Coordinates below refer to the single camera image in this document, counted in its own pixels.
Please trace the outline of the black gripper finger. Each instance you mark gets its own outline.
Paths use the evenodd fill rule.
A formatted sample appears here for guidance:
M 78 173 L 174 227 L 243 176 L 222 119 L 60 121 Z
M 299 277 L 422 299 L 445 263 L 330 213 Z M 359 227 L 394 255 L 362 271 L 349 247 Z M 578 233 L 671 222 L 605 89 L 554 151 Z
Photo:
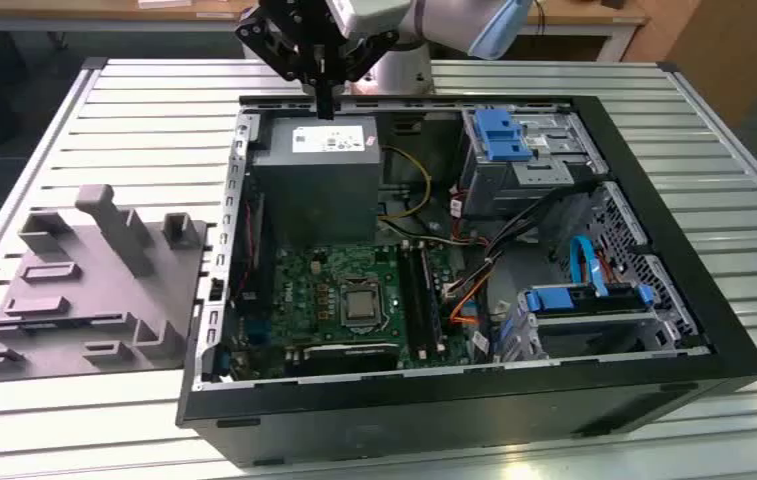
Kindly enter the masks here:
M 319 70 L 317 47 L 290 41 L 260 9 L 240 18 L 236 37 L 243 46 L 287 81 L 299 81 L 303 91 L 315 99 L 315 112 L 325 119 L 325 76 Z
M 325 118 L 333 119 L 337 111 L 335 96 L 346 82 L 358 81 L 371 66 L 393 48 L 399 32 L 389 30 L 362 39 L 350 47 L 341 38 L 325 46 Z

